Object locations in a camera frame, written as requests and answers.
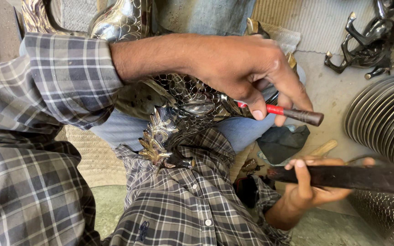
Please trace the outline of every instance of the floor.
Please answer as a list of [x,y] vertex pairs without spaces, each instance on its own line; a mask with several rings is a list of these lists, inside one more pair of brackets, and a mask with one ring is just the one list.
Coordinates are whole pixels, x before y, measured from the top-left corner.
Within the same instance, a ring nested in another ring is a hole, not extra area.
[[[14,22],[13,8],[0,1],[0,62],[11,60],[18,55],[19,39]],[[315,110],[325,114],[320,127],[309,127],[311,132],[302,153],[309,153],[330,139],[338,146],[328,156],[350,160],[362,154],[370,154],[365,148],[345,136],[342,119],[347,105],[365,86],[376,81],[364,79],[369,69],[348,68],[338,75],[323,65],[324,54],[296,52],[298,64],[307,75],[306,90]],[[298,124],[288,120],[287,123]],[[123,212],[123,199],[127,193],[124,186],[105,186],[92,188],[97,201],[96,229],[102,238],[109,235]],[[292,245],[340,245],[340,246],[380,246],[379,237],[369,229],[356,213],[347,210],[332,211],[335,208],[313,209],[309,211],[293,230]]]

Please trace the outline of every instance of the embroidered logo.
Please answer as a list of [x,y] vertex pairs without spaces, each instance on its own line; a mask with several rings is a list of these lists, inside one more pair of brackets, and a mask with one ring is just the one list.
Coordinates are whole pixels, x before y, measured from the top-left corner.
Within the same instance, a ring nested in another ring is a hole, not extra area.
[[140,227],[140,233],[139,233],[139,240],[141,240],[141,242],[145,239],[145,237],[147,236],[147,232],[148,232],[148,227],[150,226],[150,222],[148,221],[144,221]]

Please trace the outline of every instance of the black cloth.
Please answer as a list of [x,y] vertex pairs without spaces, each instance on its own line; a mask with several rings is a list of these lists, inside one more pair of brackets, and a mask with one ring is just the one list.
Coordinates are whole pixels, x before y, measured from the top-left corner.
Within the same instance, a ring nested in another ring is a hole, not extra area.
[[277,165],[299,152],[309,136],[306,125],[291,132],[286,126],[271,127],[257,139],[259,148],[272,165]]

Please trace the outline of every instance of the stack of metal plates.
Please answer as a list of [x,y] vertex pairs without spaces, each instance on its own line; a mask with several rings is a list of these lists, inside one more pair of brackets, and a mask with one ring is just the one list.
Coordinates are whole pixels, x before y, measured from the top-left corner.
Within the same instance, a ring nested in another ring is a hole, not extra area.
[[394,75],[368,86],[349,106],[345,132],[394,163]]

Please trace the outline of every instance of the hairy forearm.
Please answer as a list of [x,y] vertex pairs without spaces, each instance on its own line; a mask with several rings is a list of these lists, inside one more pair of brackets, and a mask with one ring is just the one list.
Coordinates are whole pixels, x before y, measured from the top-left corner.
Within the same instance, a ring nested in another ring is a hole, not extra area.
[[282,196],[274,206],[265,213],[265,220],[271,226],[288,231],[293,228],[304,215],[306,210],[294,208]]
[[186,73],[197,34],[169,34],[110,44],[113,64],[124,81],[146,75]]

